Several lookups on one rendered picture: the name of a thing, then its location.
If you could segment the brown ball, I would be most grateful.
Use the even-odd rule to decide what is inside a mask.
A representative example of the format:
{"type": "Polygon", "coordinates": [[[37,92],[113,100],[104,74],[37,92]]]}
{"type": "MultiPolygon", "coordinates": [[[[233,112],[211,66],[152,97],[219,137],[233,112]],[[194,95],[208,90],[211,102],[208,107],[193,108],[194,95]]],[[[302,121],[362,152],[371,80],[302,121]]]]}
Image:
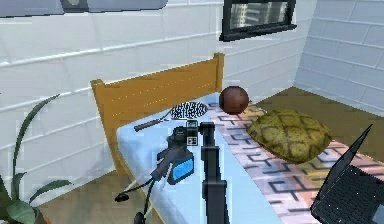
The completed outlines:
{"type": "Polygon", "coordinates": [[[240,86],[228,86],[220,93],[219,106],[229,115],[241,114],[248,104],[248,93],[240,86]]]}

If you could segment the black alarm clock blue face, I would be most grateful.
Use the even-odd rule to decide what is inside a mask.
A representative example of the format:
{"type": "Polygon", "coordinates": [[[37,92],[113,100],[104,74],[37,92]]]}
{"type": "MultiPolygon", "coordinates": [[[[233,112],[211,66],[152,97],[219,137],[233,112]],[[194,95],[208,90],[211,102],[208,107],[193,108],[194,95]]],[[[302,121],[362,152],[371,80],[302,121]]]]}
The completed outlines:
{"type": "Polygon", "coordinates": [[[194,156],[191,152],[178,155],[171,164],[171,170],[167,178],[170,185],[176,185],[194,173],[194,156]]]}

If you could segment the pink patterned blanket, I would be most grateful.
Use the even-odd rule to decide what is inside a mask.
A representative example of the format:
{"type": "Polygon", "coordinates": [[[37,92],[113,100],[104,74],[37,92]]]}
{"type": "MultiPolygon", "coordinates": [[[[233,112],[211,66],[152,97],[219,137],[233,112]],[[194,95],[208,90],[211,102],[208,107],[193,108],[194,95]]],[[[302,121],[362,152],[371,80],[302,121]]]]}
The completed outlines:
{"type": "Polygon", "coordinates": [[[330,168],[347,150],[333,141],[317,158],[300,165],[281,160],[263,149],[246,132],[265,111],[249,106],[243,114],[230,116],[218,104],[208,105],[208,115],[223,134],[232,154],[255,181],[283,224],[318,224],[310,206],[330,168]]]}

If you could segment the black and white racket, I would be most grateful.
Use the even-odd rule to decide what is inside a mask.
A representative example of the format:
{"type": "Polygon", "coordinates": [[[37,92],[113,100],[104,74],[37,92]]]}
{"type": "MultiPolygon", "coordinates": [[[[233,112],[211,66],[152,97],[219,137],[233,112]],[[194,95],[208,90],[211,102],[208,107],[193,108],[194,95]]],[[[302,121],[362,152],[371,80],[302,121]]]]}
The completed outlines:
{"type": "Polygon", "coordinates": [[[192,120],[204,116],[208,111],[206,104],[196,101],[184,102],[174,106],[160,118],[136,125],[136,132],[169,120],[192,120]]]}

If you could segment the olive patterned pillow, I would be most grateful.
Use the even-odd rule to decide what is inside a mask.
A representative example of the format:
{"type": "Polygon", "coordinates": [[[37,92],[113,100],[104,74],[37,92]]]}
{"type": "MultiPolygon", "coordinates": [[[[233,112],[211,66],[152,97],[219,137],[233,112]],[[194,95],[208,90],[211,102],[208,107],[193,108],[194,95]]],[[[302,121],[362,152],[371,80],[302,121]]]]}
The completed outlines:
{"type": "Polygon", "coordinates": [[[314,159],[332,141],[327,126],[292,109],[267,112],[247,127],[247,133],[265,150],[292,164],[314,159]]]}

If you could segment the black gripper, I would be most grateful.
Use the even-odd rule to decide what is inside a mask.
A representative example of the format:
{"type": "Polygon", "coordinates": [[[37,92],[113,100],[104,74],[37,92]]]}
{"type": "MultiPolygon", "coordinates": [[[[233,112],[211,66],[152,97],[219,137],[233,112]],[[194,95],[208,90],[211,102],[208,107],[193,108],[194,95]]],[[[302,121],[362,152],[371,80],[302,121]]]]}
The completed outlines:
{"type": "Polygon", "coordinates": [[[116,202],[123,202],[129,199],[129,193],[139,190],[144,198],[144,210],[138,212],[134,217],[134,224],[145,224],[146,222],[146,213],[149,209],[149,202],[152,193],[153,186],[155,181],[160,181],[162,178],[168,178],[168,175],[171,170],[171,162],[180,154],[184,152],[190,152],[187,148],[187,128],[183,126],[176,127],[173,130],[171,136],[167,137],[168,147],[157,154],[158,164],[156,168],[152,171],[151,177],[145,183],[142,183],[138,186],[134,186],[137,181],[133,181],[124,191],[118,193],[114,200],[116,202]],[[145,193],[143,188],[147,185],[150,185],[148,192],[145,193]]]}

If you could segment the wooden bed with blue sheet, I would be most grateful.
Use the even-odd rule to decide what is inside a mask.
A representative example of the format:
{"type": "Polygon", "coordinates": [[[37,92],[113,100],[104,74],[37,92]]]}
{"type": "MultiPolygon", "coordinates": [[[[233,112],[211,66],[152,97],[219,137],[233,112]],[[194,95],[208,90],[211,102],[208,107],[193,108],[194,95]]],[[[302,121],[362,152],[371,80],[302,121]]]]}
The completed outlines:
{"type": "MultiPolygon", "coordinates": [[[[156,155],[167,145],[166,138],[178,121],[171,120],[136,132],[142,122],[166,114],[173,106],[199,101],[207,106],[218,102],[222,88],[224,56],[106,84],[91,83],[105,135],[118,173],[136,184],[150,177],[156,155]]],[[[230,224],[283,224],[255,181],[232,154],[216,125],[220,168],[228,183],[230,224]]]]}

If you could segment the black laptop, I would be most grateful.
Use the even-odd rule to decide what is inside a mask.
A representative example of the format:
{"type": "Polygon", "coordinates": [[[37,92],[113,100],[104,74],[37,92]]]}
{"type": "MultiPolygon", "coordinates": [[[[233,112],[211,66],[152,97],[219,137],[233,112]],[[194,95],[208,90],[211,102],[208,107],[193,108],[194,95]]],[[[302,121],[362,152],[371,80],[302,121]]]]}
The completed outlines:
{"type": "Polygon", "coordinates": [[[384,224],[384,181],[351,164],[372,125],[331,167],[311,215],[321,224],[384,224]]]}

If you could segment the black framed window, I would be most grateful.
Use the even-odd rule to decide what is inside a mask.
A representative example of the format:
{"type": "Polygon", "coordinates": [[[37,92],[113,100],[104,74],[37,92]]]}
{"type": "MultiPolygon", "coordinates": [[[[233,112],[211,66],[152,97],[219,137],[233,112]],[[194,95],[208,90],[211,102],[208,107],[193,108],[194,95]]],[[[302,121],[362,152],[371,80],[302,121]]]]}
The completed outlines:
{"type": "Polygon", "coordinates": [[[294,30],[296,0],[224,0],[219,40],[231,42],[294,30]]]}

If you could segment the grey wall shelf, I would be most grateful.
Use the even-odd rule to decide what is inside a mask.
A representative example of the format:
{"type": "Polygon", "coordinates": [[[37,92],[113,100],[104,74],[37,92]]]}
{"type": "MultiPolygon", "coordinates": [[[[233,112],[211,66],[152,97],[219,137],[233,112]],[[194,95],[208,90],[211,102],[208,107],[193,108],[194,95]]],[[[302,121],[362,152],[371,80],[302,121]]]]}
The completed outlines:
{"type": "Polygon", "coordinates": [[[158,10],[168,0],[0,0],[0,18],[158,10]]]}

